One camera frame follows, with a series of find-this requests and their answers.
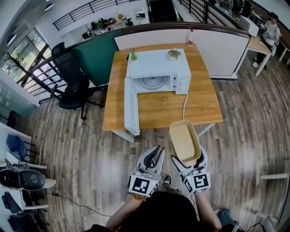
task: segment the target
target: plastic bottle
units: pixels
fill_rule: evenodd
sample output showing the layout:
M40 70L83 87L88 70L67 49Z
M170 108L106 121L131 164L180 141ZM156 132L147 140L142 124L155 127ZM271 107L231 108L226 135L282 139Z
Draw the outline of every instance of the plastic bottle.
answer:
M190 33L188 34L188 45L190 47L193 46L193 29L190 30Z

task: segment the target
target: blue chair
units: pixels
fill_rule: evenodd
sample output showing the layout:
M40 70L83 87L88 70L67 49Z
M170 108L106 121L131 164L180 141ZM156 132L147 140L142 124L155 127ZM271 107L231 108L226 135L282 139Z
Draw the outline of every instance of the blue chair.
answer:
M35 147L35 145L33 145L33 144L30 144L30 143L24 142L24 141L23 141L21 138L19 138L17 135L13 135L13 134L8 134L8 135L7 135L6 144L7 144L8 148L9 148L9 150L10 150L11 152L15 152L15 151L17 151L18 154L19 154L19 157L20 157L20 160L21 160L21 161L25 161L25 160L24 160L24 159L25 159L25 156L32 157L31 155L27 155L27 154L26 154L27 151L30 151L30 152L33 152L33 153L39 155L39 153L27 149L26 146L25 146L25 143Z

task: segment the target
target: black pants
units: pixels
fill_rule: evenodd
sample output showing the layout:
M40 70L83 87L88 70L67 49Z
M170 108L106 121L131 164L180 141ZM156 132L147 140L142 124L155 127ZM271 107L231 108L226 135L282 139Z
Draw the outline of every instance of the black pants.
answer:
M272 50L272 46L269 45L269 44L264 40L263 37L262 37L262 41L263 41L263 43L267 46L267 48L271 51L271 50ZM258 64L262 63L262 61L264 60L265 56L266 56L266 55L265 55L264 53L258 53L258 55L257 55L257 63L258 63Z

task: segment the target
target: potted plant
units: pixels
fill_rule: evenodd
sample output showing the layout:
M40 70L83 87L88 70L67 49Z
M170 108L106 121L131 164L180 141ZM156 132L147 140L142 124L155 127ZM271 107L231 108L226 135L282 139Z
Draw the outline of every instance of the potted plant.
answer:
M131 61L136 61L138 58L138 55L137 53L135 52L134 48L133 48L133 51L130 53L130 60Z
M168 54L169 54L170 59L178 59L178 56L181 55L181 52L179 52L175 49L172 49L172 50L168 51Z

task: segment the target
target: beige container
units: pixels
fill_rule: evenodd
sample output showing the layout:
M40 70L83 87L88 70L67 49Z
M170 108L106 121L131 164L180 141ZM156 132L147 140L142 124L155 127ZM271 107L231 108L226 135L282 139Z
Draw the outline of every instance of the beige container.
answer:
M198 136L191 121L172 123L169 127L169 134L175 154L180 161L189 162L200 158Z

